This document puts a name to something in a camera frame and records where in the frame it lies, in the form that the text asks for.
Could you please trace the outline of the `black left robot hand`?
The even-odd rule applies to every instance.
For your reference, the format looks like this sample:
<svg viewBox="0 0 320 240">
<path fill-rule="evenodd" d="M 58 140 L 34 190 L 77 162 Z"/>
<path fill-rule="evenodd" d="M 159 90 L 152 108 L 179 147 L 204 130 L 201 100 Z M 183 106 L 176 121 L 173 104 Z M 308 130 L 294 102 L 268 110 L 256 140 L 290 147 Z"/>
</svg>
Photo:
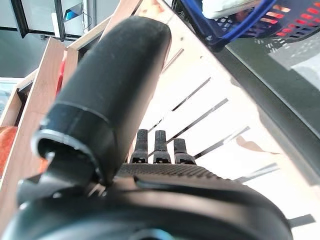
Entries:
<svg viewBox="0 0 320 240">
<path fill-rule="evenodd" d="M 170 28 L 131 16 L 83 58 L 31 139 L 48 160 L 22 179 L 4 240 L 291 240 L 262 194 L 195 164 L 177 139 L 172 164 L 126 163 L 171 44 Z"/>
</svg>

